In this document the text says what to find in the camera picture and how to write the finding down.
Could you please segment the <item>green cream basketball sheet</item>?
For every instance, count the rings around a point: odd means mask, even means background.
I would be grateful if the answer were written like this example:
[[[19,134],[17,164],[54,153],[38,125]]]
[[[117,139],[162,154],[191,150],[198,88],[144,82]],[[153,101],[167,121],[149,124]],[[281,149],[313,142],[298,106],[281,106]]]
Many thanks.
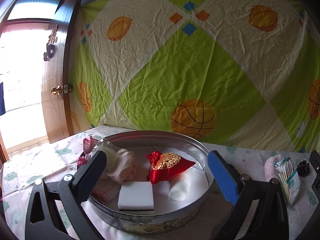
[[[79,10],[69,81],[75,133],[319,150],[319,31],[299,0],[96,0]]]

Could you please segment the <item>fluffy pink cloth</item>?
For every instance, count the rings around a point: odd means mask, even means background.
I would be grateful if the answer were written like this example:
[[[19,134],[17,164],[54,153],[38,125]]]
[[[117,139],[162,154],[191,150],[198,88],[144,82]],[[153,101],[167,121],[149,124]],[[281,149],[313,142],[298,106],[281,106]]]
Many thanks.
[[[277,176],[277,169],[274,165],[274,163],[277,163],[281,160],[283,160],[284,157],[281,154],[270,156],[264,164],[264,173],[265,173],[265,179],[266,182],[269,182],[272,178],[276,178]]]

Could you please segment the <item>brass door knob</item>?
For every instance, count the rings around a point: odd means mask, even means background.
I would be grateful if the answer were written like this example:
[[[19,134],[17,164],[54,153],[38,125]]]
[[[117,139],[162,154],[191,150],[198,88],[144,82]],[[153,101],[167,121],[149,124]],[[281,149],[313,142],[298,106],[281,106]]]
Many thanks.
[[[74,90],[74,87],[72,85],[57,85],[56,87],[51,88],[51,94],[52,95],[61,95],[61,94],[68,94],[71,93]]]

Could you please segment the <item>round cookie tin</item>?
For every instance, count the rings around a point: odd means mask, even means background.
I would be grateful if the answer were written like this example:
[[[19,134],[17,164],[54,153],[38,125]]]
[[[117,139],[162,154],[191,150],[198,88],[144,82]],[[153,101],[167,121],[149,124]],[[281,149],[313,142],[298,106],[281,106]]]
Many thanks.
[[[146,155],[154,151],[172,152],[194,161],[190,168],[190,188],[184,201],[169,200],[170,182],[162,181],[153,186],[154,213],[130,214],[118,209],[118,198],[103,203],[95,195],[88,199],[93,211],[111,226],[140,235],[164,233],[183,226],[193,219],[206,199],[214,176],[207,165],[208,148],[194,138],[163,131],[129,131],[106,137],[114,146],[132,151],[136,155],[135,180],[146,181],[150,163]]]

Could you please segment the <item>brown wooden door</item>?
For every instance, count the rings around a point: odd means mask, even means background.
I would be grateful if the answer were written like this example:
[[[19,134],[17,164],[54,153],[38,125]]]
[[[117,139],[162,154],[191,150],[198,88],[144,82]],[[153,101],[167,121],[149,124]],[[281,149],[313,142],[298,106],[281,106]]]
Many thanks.
[[[9,24],[47,23],[49,29],[53,29],[56,24],[58,25],[56,51],[45,64],[41,87],[44,123],[49,142],[53,143],[74,134],[69,93],[52,95],[51,88],[57,85],[70,85],[68,76],[71,41],[82,0],[65,0],[52,20],[29,18],[9,21],[8,16],[16,1],[11,0],[1,15],[1,31]]]

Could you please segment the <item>pink crochet-edged cloth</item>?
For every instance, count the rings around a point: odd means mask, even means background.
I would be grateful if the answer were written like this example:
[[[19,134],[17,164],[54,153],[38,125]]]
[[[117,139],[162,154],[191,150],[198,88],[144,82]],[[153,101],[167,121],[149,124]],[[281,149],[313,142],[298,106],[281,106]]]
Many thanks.
[[[92,136],[83,140],[83,152],[78,158],[77,169],[89,161],[89,154],[97,145],[98,141],[98,139],[94,139]],[[92,195],[99,200],[99,202],[106,203],[116,198],[119,194],[120,188],[121,186],[114,182],[110,177],[101,176],[93,189]]]

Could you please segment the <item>white sponge block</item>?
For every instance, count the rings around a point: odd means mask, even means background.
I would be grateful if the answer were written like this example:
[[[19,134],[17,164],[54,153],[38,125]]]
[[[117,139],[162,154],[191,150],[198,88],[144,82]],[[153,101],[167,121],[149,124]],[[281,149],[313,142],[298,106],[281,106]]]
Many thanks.
[[[153,211],[153,188],[149,181],[123,182],[118,198],[118,209],[123,211]]]

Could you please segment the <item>white cloth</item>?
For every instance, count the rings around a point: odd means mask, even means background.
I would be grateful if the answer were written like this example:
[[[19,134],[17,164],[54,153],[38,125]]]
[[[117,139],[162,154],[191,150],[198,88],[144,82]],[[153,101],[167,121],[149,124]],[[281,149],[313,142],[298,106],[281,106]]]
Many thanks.
[[[171,202],[181,202],[188,198],[191,185],[191,175],[192,173],[189,170],[186,170],[171,180],[168,193],[168,197]]]

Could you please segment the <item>dark purple scrunchie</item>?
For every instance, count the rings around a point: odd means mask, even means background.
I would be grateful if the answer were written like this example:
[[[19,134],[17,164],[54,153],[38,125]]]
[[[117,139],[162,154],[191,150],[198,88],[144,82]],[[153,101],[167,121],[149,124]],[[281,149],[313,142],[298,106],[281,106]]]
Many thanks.
[[[310,173],[310,165],[306,160],[301,161],[296,168],[300,177],[306,177]]]

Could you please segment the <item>pale pink soft cloth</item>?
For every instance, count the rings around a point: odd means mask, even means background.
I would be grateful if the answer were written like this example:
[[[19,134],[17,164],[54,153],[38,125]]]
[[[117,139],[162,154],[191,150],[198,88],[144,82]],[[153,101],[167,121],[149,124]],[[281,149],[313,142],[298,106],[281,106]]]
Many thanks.
[[[120,149],[113,159],[108,158],[104,172],[117,184],[133,181],[137,172],[135,153]]]

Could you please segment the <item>red gold drawstring pouch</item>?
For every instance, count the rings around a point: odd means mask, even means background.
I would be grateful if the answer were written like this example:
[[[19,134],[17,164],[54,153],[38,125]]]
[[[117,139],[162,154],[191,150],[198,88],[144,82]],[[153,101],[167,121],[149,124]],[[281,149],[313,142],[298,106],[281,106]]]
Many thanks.
[[[147,154],[146,157],[150,163],[146,179],[147,181],[150,181],[152,185],[161,181],[172,180],[195,165],[194,161],[185,159],[172,152],[161,153],[159,151],[154,151]]]

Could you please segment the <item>dark door ornament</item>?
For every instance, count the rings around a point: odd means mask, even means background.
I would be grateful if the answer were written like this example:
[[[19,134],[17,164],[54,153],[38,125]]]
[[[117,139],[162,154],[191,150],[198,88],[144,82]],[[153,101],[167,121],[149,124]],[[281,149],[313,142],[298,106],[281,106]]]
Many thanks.
[[[57,42],[57,29],[58,25],[56,24],[55,27],[52,29],[52,33],[49,35],[49,40],[46,44],[46,51],[43,54],[43,60],[45,62],[49,61],[55,54],[55,44]]]

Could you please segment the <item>cotton swab pack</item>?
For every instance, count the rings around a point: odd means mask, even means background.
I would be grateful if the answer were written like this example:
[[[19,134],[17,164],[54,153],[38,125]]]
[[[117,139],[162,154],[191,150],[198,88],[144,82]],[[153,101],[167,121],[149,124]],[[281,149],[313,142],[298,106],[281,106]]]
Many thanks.
[[[295,203],[302,187],[298,172],[290,157],[281,159],[273,165],[276,169],[277,177],[280,179],[286,204],[291,207]]]

